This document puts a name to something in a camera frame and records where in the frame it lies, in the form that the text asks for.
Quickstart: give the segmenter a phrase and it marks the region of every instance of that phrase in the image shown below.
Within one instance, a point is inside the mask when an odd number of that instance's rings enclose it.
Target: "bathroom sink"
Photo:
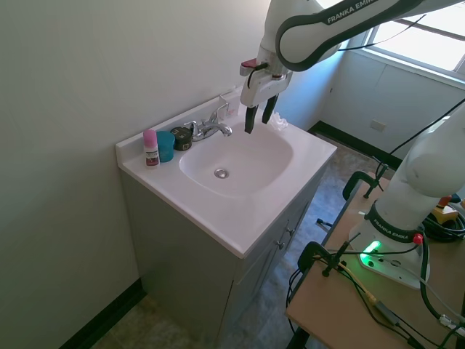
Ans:
[[[153,127],[169,131],[207,119],[225,100],[211,100]],[[191,222],[244,258],[262,234],[312,179],[320,177],[336,147],[289,125],[282,131],[262,123],[244,132],[246,108],[225,123],[232,135],[217,132],[159,168],[147,169],[142,133],[116,145],[122,171]]]
[[[267,125],[257,123],[251,135],[244,132],[243,122],[230,126],[232,135],[217,132],[200,141],[182,156],[179,166],[215,193],[247,196],[276,180],[291,161],[293,150]]]

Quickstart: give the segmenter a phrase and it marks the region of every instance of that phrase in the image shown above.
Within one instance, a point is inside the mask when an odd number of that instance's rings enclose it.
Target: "sink drain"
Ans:
[[[230,173],[226,171],[225,169],[215,169],[215,177],[219,178],[221,180],[228,178],[230,176]]]

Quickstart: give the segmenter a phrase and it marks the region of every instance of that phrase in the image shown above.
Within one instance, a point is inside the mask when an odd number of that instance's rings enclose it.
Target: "vanity cabinet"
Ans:
[[[194,336],[220,341],[299,233],[325,169],[319,169],[242,259],[121,172],[144,290]]]

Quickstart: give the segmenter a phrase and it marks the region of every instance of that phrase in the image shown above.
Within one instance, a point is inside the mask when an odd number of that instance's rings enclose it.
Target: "white wall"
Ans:
[[[3,0],[2,348],[59,347],[139,277],[114,145],[241,84],[269,2]],[[311,125],[331,71],[283,116]]]
[[[343,52],[319,62],[308,71],[294,73],[289,88],[280,94],[276,111],[291,124],[307,131],[322,117]]]
[[[348,52],[321,119],[356,138],[390,152],[465,97],[465,91]],[[383,133],[371,120],[387,124]],[[396,156],[403,158],[409,146]]]

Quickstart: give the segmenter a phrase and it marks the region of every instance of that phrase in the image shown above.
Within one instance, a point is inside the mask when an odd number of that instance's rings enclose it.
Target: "electrical outlet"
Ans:
[[[377,120],[372,120],[371,121],[371,124],[370,124],[370,127],[372,129],[375,129],[376,131],[380,131],[380,132],[383,132],[384,129],[386,128],[386,124],[383,124]]]

